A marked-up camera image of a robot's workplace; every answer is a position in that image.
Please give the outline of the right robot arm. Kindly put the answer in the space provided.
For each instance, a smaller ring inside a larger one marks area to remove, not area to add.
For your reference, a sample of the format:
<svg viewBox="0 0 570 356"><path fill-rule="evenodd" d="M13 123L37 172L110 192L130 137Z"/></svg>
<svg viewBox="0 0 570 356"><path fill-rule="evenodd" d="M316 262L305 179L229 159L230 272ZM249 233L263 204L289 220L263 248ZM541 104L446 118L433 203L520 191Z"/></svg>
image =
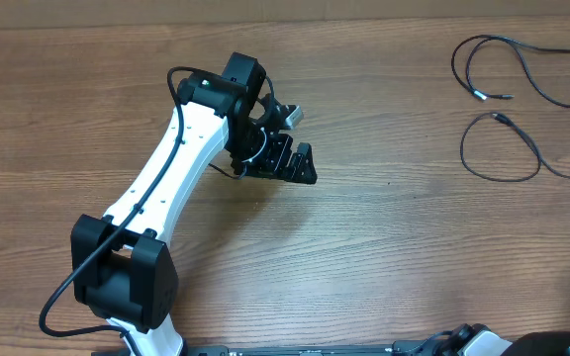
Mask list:
<svg viewBox="0 0 570 356"><path fill-rule="evenodd" d="M533 332L509 341L484 324L463 325L438 341L432 355L570 356L570 331Z"/></svg>

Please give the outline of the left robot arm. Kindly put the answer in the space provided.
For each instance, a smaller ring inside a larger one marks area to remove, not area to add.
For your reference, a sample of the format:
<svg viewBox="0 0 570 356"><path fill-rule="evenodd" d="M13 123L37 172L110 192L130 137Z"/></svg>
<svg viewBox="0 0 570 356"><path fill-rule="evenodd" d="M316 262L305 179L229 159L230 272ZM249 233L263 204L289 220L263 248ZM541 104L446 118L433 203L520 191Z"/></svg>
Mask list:
<svg viewBox="0 0 570 356"><path fill-rule="evenodd" d="M261 89L271 81L254 57L234 52L222 74L183 67L169 81L169 126L128 191L100 218L81 216L71 235L75 299L117 331L122 355L179 355L182 337L170 311L178 276L170 255L177 220L205 169L229 153L230 178L313 185L312 148L288 132L302 120L297 105Z"/></svg>

